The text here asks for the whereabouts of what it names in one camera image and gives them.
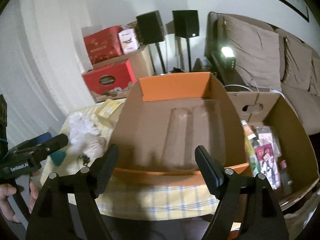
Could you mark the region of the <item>person's left hand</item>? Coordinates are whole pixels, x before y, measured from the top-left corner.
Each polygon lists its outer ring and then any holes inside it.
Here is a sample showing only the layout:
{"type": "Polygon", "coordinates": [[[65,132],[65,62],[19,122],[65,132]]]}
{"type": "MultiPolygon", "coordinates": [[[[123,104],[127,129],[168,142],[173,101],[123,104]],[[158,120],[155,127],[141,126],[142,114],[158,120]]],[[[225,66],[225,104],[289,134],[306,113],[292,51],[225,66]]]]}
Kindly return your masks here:
{"type": "Polygon", "coordinates": [[[39,174],[31,172],[1,184],[1,212],[6,219],[27,228],[39,195],[39,174]]]}

